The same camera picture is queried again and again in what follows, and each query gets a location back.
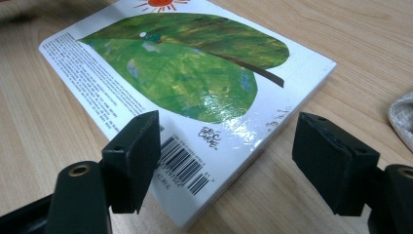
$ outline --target leaf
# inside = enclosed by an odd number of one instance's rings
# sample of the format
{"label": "leaf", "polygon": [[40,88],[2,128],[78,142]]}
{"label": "leaf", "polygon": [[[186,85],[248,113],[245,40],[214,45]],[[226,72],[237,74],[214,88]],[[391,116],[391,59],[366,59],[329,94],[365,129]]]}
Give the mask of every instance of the leaf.
{"label": "leaf", "polygon": [[286,45],[268,35],[198,14],[123,19],[80,41],[157,105],[210,123],[246,114],[257,93],[252,71],[288,58]]}

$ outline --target author signature logo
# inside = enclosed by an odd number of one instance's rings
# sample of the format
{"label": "author signature logo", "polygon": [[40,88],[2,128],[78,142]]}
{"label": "author signature logo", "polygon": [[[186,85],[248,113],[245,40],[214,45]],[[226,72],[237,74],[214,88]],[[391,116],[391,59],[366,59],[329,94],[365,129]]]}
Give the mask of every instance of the author signature logo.
{"label": "author signature logo", "polygon": [[203,138],[204,141],[206,141],[207,143],[209,143],[209,147],[217,150],[219,140],[221,140],[221,137],[219,136],[219,134],[220,132],[216,132],[213,129],[210,129],[208,127],[203,127],[201,131],[198,133],[198,136]]}

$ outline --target board book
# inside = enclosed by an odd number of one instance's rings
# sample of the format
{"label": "board book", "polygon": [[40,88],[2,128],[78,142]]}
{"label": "board book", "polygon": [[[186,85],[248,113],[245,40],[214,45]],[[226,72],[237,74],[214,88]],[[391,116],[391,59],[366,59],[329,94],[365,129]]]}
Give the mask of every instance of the board book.
{"label": "board book", "polygon": [[203,0],[121,0],[40,52],[107,138],[158,110],[150,192],[187,228],[336,63]]}

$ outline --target wooden table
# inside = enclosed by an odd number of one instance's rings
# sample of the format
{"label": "wooden table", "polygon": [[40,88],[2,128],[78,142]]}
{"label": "wooden table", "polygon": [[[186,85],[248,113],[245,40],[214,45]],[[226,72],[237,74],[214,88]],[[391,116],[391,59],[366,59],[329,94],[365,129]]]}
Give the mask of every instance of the wooden table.
{"label": "wooden table", "polygon": [[[390,104],[413,90],[412,1],[212,2],[337,61],[302,111],[381,152],[382,169],[413,165],[387,118]],[[0,215],[52,193],[64,167],[100,159],[107,139],[38,46],[110,3],[40,0],[31,16],[0,22]],[[333,215],[291,160],[296,121],[297,115],[189,233],[368,232],[369,208],[362,217]],[[112,215],[114,233],[180,232],[151,195],[144,206],[138,216]]]}

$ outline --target black clamp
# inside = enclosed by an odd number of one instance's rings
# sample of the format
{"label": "black clamp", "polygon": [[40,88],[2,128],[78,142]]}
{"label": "black clamp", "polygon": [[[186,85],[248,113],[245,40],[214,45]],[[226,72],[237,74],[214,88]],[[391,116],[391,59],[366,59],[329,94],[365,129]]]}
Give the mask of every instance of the black clamp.
{"label": "black clamp", "polygon": [[114,214],[139,213],[161,156],[158,111],[134,117],[102,160],[63,169],[55,193],[0,217],[1,233],[109,234]]}
{"label": "black clamp", "polygon": [[413,233],[413,168],[377,168],[380,154],[329,120],[300,113],[292,159],[338,215],[371,209],[370,233]]}

